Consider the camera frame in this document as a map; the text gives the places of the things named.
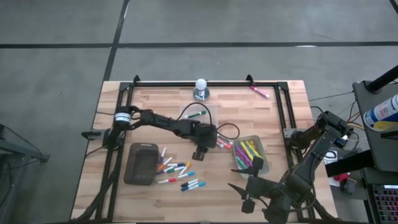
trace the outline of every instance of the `wooden tabletop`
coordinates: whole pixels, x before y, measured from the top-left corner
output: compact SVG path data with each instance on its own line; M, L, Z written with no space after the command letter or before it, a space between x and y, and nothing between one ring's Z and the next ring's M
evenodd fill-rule
M97 111L114 113L120 82L104 82ZM301 80L288 81L290 97L298 128L313 125L312 114ZM279 181L287 170L287 159L280 128L279 115L274 89L260 87L270 94L269 99L256 94L248 87L211 87L210 99L205 102L216 108L214 117L218 125L234 123L239 126L241 137L257 135L262 141L270 172L261 177ZM176 118L181 108L193 102L192 88L189 87L142 87L135 88L132 104L141 109L152 109L155 113ZM287 109L285 117L289 127ZM113 117L96 114L93 128L111 127ZM221 132L227 136L236 134L234 128L225 127ZM195 171L192 178L178 180L177 183L158 184L157 181L176 177L177 172L158 175L151 186L127 185L123 181L129 147L134 142L148 142L167 147L165 157L173 162L191 161L189 171ZM101 141L89 143L88 151L100 147ZM196 146L186 139L176 137L170 131L150 126L142 126L126 134L119 187L114 211L114 222L264 222L261 202L256 201L253 214L241 212L242 200L227 183L245 188L247 179L231 172L236 163L229 149L210 149L204 161L193 161L192 153ZM98 193L103 174L106 150L92 153L85 159L72 211L72 218L78 217ZM196 190L182 192L180 184L190 179L200 179L206 185ZM315 188L317 198L326 210L336 217L336 208L323 163L316 170ZM109 193L106 197L103 215L108 210ZM296 213L291 213L289 221L296 221Z

